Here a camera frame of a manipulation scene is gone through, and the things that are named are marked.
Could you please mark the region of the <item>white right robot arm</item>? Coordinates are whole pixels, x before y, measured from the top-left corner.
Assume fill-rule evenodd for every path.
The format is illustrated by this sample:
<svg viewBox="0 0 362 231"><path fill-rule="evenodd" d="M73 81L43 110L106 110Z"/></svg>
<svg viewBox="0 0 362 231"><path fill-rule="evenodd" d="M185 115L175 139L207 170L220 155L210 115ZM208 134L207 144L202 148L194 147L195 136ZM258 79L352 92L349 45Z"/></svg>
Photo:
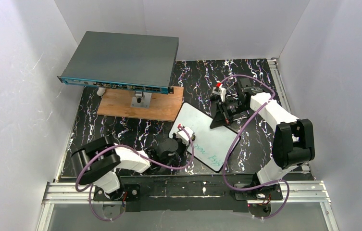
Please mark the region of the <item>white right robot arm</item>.
<svg viewBox="0 0 362 231"><path fill-rule="evenodd" d="M236 96L228 96L223 81L217 82L212 90L211 101L215 102L216 114L210 128L230 125L233 116L253 110L252 120L260 115L273 129L272 159L253 176L249 186L235 191L259 193L264 187L277 184L288 172L315 158L313 124L309 119L299 119L274 100L275 92L261 83L254 86L252 77L235 75Z"/></svg>

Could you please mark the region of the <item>small whiteboard black frame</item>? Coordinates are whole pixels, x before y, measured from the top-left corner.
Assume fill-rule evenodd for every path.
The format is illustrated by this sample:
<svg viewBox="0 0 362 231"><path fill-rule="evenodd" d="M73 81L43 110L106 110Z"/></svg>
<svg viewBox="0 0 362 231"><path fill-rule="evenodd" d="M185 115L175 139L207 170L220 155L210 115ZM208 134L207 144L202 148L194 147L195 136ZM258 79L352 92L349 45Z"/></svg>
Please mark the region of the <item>small whiteboard black frame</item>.
<svg viewBox="0 0 362 231"><path fill-rule="evenodd" d="M219 173L222 170L226 154L237 136L237 133L228 127L210 128L212 118L189 103L183 103L175 118L168 137L178 130L179 124L194 131L194 146L188 147L190 153L194 149L194 158L202 162L212 171Z"/></svg>

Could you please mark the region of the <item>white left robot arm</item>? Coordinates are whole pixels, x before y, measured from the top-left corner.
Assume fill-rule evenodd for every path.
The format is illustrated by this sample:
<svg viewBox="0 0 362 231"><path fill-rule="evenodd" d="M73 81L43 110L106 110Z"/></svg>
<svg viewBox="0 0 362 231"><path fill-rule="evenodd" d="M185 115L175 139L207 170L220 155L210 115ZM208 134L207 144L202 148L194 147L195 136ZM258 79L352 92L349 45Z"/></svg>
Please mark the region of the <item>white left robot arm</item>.
<svg viewBox="0 0 362 231"><path fill-rule="evenodd" d="M118 169L147 175L167 175L172 170L184 169L180 159L190 146L188 139L177 135L165 139L158 146L133 152L105 136L92 141L71 155L76 173L75 189L82 192L96 186L99 192L111 200L125 193Z"/></svg>

